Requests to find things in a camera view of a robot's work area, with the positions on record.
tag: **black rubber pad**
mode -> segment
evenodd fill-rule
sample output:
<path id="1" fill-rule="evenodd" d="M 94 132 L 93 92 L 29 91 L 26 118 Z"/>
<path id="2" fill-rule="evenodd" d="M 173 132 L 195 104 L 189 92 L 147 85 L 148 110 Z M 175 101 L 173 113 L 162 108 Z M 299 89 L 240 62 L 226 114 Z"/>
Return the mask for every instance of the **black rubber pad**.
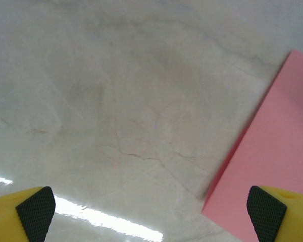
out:
<path id="1" fill-rule="evenodd" d="M 44 187 L 16 207 L 29 242 L 43 242 L 55 212 L 50 187 Z"/>
<path id="2" fill-rule="evenodd" d="M 274 242 L 287 206 L 257 186 L 250 189 L 247 210 L 259 242 Z"/>

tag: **pink sheet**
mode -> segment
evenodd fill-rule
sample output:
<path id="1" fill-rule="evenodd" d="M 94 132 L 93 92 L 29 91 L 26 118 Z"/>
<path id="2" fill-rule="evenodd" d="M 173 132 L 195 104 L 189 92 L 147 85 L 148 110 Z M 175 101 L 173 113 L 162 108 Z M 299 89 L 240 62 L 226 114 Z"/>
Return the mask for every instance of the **pink sheet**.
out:
<path id="1" fill-rule="evenodd" d="M 290 53 L 230 156 L 213 183 L 203 214 L 242 241 L 258 242 L 246 209 L 250 187 L 303 193 L 302 53 Z"/>

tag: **marble floor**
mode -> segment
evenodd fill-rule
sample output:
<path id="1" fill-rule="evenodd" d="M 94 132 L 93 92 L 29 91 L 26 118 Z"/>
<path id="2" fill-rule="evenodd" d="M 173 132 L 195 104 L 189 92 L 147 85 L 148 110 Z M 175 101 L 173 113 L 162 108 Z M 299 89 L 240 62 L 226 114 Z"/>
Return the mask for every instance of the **marble floor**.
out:
<path id="1" fill-rule="evenodd" d="M 46 241 L 238 241 L 204 192 L 303 0 L 0 0 L 0 195 L 51 186 Z"/>

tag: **white marble surface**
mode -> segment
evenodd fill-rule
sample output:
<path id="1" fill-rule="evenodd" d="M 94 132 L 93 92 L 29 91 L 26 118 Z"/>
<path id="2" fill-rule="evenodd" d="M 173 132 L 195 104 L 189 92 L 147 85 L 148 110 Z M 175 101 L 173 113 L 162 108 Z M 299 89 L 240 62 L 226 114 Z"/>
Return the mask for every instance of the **white marble surface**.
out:
<path id="1" fill-rule="evenodd" d="M 238 241 L 203 193 L 292 48 L 303 0 L 0 0 L 0 195 L 51 186 L 46 241 Z"/>

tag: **pink paper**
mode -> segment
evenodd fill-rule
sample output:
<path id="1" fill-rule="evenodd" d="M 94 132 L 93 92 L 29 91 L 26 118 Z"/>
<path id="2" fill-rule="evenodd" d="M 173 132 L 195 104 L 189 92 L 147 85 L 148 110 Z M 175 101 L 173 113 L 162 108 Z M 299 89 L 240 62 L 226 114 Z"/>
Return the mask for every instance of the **pink paper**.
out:
<path id="1" fill-rule="evenodd" d="M 258 242 L 246 208 L 251 186 L 303 193 L 303 54 L 292 51 L 226 169 L 203 214 L 244 242 Z"/>

